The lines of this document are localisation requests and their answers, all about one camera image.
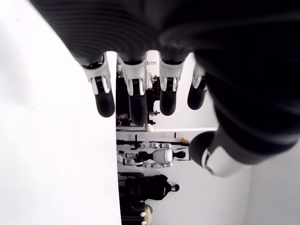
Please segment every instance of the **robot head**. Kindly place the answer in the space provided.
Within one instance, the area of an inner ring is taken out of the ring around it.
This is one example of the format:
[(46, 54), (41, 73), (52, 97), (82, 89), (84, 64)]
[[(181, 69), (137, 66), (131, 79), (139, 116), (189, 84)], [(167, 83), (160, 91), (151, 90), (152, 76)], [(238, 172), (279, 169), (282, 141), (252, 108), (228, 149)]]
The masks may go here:
[(173, 157), (184, 158), (186, 156), (185, 151), (173, 152)]

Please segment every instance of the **gray wall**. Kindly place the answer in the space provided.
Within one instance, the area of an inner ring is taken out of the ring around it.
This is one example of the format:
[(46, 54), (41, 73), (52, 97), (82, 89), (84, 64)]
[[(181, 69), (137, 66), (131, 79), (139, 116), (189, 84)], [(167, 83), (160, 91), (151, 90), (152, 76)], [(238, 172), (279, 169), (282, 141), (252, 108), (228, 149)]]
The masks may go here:
[(245, 225), (300, 223), (300, 143), (253, 167)]

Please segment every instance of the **white robot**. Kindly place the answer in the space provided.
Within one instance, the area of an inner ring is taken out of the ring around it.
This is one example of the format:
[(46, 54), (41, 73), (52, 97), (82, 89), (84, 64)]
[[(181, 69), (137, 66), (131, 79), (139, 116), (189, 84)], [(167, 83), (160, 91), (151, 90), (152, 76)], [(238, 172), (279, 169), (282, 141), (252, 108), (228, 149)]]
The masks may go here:
[(118, 163), (123, 165), (142, 166), (146, 168), (164, 168), (173, 165), (174, 157), (184, 158), (186, 153), (184, 151), (173, 152), (172, 145), (169, 143), (143, 142), (138, 150), (157, 149), (152, 153), (146, 151), (139, 151), (138, 153), (125, 153), (119, 151), (117, 155)]

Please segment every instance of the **black fingertip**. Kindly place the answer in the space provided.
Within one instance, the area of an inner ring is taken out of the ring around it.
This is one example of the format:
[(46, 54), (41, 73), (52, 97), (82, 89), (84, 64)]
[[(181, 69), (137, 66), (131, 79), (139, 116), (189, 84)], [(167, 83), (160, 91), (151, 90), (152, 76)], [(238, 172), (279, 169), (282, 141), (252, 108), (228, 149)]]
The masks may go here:
[(103, 117), (111, 117), (115, 110), (112, 89), (109, 93), (98, 93), (95, 98), (99, 114)]
[(202, 155), (210, 146), (214, 135), (214, 131), (201, 133), (192, 140), (188, 147), (189, 156), (200, 166), (202, 166)]
[(200, 87), (194, 88), (191, 84), (191, 87), (189, 89), (188, 97), (187, 97), (187, 105), (192, 110), (198, 110), (203, 105), (205, 94), (205, 89), (202, 89)]
[(147, 100), (146, 95), (129, 95), (129, 111), (132, 122), (142, 126), (147, 121)]
[(160, 90), (159, 108), (163, 115), (170, 116), (175, 112), (176, 108), (176, 91)]

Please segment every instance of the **white wall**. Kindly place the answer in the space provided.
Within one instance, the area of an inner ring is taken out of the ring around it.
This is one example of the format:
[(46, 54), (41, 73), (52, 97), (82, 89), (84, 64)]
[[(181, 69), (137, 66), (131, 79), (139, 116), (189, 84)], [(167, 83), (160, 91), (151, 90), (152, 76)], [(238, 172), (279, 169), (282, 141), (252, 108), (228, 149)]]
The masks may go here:
[[(135, 133), (117, 133), (117, 139), (133, 140)], [(177, 132), (177, 137), (191, 140), (198, 132)], [(138, 140), (178, 141), (174, 133), (138, 133)], [(128, 151), (128, 146), (117, 146)], [(147, 169), (118, 165), (120, 172), (164, 174), (169, 182), (180, 185), (178, 192), (163, 200), (146, 201), (153, 208), (153, 225), (241, 225), (244, 221), (251, 183), (251, 169), (229, 177), (211, 176), (194, 161), (177, 161), (170, 168)]]
[(115, 142), (49, 25), (27, 1), (0, 1), (0, 224), (120, 225)]
[(245, 225), (300, 223), (300, 142), (253, 167)]
[[(157, 51), (149, 51), (148, 61), (156, 61), (156, 65), (149, 65), (152, 75), (159, 75), (159, 54)], [(193, 69), (195, 65), (194, 54), (188, 55), (184, 62), (181, 79), (178, 84), (176, 110), (171, 116), (159, 114), (151, 117), (156, 124), (154, 128), (211, 128), (217, 127), (218, 121), (215, 117), (213, 103), (207, 92), (203, 106), (199, 110), (191, 110), (188, 107), (188, 92), (192, 83)], [(154, 110), (160, 112), (159, 101), (154, 103)]]

